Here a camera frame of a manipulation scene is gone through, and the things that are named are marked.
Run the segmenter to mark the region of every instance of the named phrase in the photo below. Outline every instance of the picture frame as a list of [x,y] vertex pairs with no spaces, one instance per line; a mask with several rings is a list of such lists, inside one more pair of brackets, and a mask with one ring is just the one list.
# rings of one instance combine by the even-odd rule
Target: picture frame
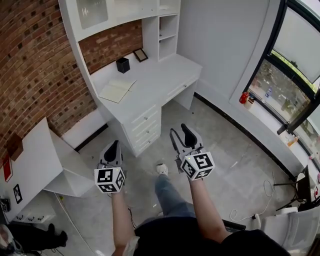
[[19,184],[15,185],[15,187],[13,188],[13,194],[14,194],[16,203],[19,204],[22,201],[22,195],[20,192]]
[[134,50],[134,51],[133,51],[133,54],[134,54],[134,56],[137,58],[137,60],[138,60],[139,62],[143,62],[143,61],[149,59],[148,56],[146,55],[146,53],[144,52],[144,50],[143,50],[142,48],[137,49],[137,50]]

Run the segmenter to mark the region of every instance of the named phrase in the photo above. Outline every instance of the white wall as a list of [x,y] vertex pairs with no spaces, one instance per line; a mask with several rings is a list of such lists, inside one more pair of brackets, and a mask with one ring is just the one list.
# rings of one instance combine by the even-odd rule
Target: white wall
[[264,144],[294,175],[302,165],[239,98],[263,54],[280,0],[183,0],[178,54],[203,66],[196,92]]
[[253,53],[269,0],[182,0],[177,53],[229,100]]

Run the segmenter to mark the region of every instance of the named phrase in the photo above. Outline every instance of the electrical cable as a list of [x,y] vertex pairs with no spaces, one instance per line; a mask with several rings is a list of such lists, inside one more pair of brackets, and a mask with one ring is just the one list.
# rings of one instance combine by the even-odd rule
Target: electrical cable
[[134,229],[136,229],[136,228],[137,228],[137,225],[136,225],[136,224],[135,224],[135,222],[134,222],[134,218],[133,218],[133,216],[132,216],[132,211],[131,211],[131,209],[130,209],[130,208],[128,208],[128,210],[129,210],[130,215],[131,215],[131,222],[132,222],[132,226],[133,226],[133,228],[134,228]]
[[64,206],[64,204],[62,203],[62,201],[60,200],[60,198],[57,196],[56,193],[54,193],[56,199],[58,200],[60,206],[62,207],[63,211],[65,212],[66,216],[68,217],[69,221],[71,222],[71,224],[73,225],[74,229],[77,231],[77,233],[79,234],[79,236],[81,237],[81,239],[83,240],[83,242],[85,243],[85,245],[88,247],[88,249],[92,252],[92,254],[96,255],[94,253],[94,251],[90,248],[89,244],[86,242],[86,240],[84,239],[84,237],[82,236],[82,234],[80,233],[79,229],[76,227],[75,223],[73,222],[73,220],[71,219],[66,207]]
[[[273,184],[275,184],[275,183],[276,183],[276,179],[275,179],[275,174],[274,174],[274,172],[272,172],[272,176],[273,176]],[[271,191],[272,191],[271,194],[268,194],[268,193],[267,193],[266,183],[269,183],[269,184],[270,184]],[[268,208],[268,206],[269,206],[269,203],[270,203],[270,201],[271,201],[271,199],[272,199],[272,197],[274,196],[274,193],[275,193],[275,191],[276,191],[276,189],[274,188],[274,186],[271,184],[271,182],[270,182],[269,180],[265,180],[265,181],[263,182],[263,188],[264,188],[264,192],[265,192],[266,196],[267,196],[268,198],[270,198],[270,199],[269,199],[268,203],[266,204],[264,210],[263,210],[261,213],[258,213],[258,215],[262,215],[262,214],[265,213],[265,211],[267,210],[267,208]],[[233,222],[241,222],[241,221],[243,221],[243,220],[251,219],[251,218],[252,218],[252,216],[249,216],[249,217],[245,217],[245,218],[242,218],[242,219],[239,219],[239,220],[235,220],[234,218],[237,216],[237,213],[238,213],[237,209],[233,209],[233,210],[230,212],[230,219],[231,219]]]
[[56,250],[58,251],[58,253],[60,253],[62,256],[64,256],[57,248],[56,248]]

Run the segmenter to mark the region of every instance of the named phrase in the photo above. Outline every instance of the black shirt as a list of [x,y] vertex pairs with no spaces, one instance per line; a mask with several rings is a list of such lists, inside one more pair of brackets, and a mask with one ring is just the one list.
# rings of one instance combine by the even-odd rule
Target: black shirt
[[140,239],[134,256],[289,255],[261,230],[233,233],[221,244],[205,239],[193,217],[159,218],[138,227],[135,235]]

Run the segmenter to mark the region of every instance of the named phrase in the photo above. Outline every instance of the person's leg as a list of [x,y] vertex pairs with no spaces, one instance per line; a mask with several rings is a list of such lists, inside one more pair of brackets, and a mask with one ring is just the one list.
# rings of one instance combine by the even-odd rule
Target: person's leg
[[159,176],[155,182],[155,193],[160,202],[163,215],[168,217],[196,217],[194,206],[185,201],[168,178],[165,164],[157,165]]
[[25,252],[65,247],[68,240],[64,231],[55,235],[52,230],[44,231],[29,225],[9,224],[7,227]]

